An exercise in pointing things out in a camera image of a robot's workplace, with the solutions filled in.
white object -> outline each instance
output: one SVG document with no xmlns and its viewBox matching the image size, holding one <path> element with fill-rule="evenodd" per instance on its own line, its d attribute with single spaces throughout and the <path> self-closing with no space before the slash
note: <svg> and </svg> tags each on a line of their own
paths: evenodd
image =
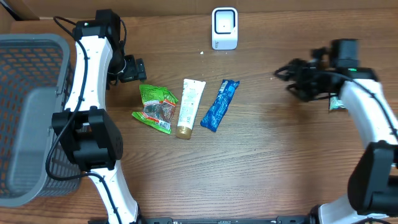
<svg viewBox="0 0 398 224">
<path fill-rule="evenodd" d="M 116 208 L 118 208 L 122 223 L 135 223 L 138 216 L 138 204 L 131 196 L 129 188 L 127 187 L 120 161 L 116 161 L 113 170 L 99 168 L 92 169 L 91 172 L 104 177 L 105 183 L 111 192 L 112 200 Z M 97 177 L 89 176 L 89 178 L 94 182 L 105 204 L 106 211 L 108 212 L 109 224 L 119 224 L 118 218 L 113 212 L 111 202 L 106 194 L 104 185 Z"/>
<path fill-rule="evenodd" d="M 367 218 L 383 219 L 388 216 L 385 214 L 358 215 L 356 210 L 349 204 L 347 194 L 332 203 L 321 205 L 318 209 L 320 224 L 349 224 L 357 223 Z"/>
<path fill-rule="evenodd" d="M 198 112 L 199 102 L 206 82 L 184 79 L 180 116 L 178 126 L 193 129 L 193 123 Z"/>
<path fill-rule="evenodd" d="M 218 7 L 211 13 L 211 46 L 233 50 L 238 45 L 238 12 L 233 7 Z"/>
<path fill-rule="evenodd" d="M 394 127 L 398 127 L 397 119 L 384 98 L 381 83 L 368 79 L 355 79 L 355 81 L 375 94 L 386 109 Z M 343 87 L 341 87 L 340 99 L 354 119 L 364 148 L 367 148 L 370 142 L 378 142 L 380 140 L 385 140 L 392 145 L 397 144 L 384 113 L 376 100 L 370 97 L 369 93 L 360 89 L 353 82 L 345 82 Z"/>
<path fill-rule="evenodd" d="M 82 37 L 80 40 L 86 49 L 88 59 L 87 81 L 84 101 L 81 102 L 79 111 L 88 111 L 91 106 L 105 109 L 106 77 L 109 63 L 112 59 L 112 46 L 107 38 L 99 38 L 97 35 Z M 81 85 L 85 70 L 85 59 L 81 47 L 76 45 L 76 71 L 73 78 L 72 92 L 65 105 L 65 109 L 74 111 L 79 99 Z"/>
</svg>

blue snack bar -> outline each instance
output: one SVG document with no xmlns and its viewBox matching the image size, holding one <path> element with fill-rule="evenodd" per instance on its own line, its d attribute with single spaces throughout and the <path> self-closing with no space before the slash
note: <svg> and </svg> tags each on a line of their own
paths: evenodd
<svg viewBox="0 0 398 224">
<path fill-rule="evenodd" d="M 200 125 L 214 132 L 217 131 L 217 127 L 228 110 L 228 105 L 238 86 L 239 81 L 234 82 L 233 80 L 223 80 L 213 106 L 211 106 L 209 111 L 207 111 L 207 114 L 200 122 Z"/>
</svg>

snack bag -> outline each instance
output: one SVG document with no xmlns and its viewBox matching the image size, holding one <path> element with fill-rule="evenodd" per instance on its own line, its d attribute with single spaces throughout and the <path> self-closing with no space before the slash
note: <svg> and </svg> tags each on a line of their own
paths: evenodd
<svg viewBox="0 0 398 224">
<path fill-rule="evenodd" d="M 152 85 L 140 85 L 142 112 L 133 112 L 132 116 L 159 131 L 170 134 L 171 121 L 178 99 L 166 88 Z"/>
</svg>

cardboard wall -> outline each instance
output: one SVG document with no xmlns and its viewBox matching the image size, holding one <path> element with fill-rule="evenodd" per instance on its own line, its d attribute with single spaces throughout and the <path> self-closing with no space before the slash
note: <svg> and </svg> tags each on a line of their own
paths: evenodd
<svg viewBox="0 0 398 224">
<path fill-rule="evenodd" d="M 8 34 L 14 21 L 14 18 L 0 4 L 0 34 Z"/>
<path fill-rule="evenodd" d="M 313 11 L 398 7 L 397 0 L 6 0 L 26 19 L 63 16 L 92 18 L 111 8 L 122 17 L 211 14 L 221 6 L 238 12 Z"/>
</svg>

white tube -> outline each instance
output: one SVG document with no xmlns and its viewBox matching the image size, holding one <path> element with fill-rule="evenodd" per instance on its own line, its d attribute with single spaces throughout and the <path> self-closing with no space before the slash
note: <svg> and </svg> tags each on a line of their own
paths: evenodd
<svg viewBox="0 0 398 224">
<path fill-rule="evenodd" d="M 180 116 L 178 117 L 176 133 L 178 138 L 191 138 L 193 124 L 205 85 L 206 82 L 184 79 Z"/>
</svg>

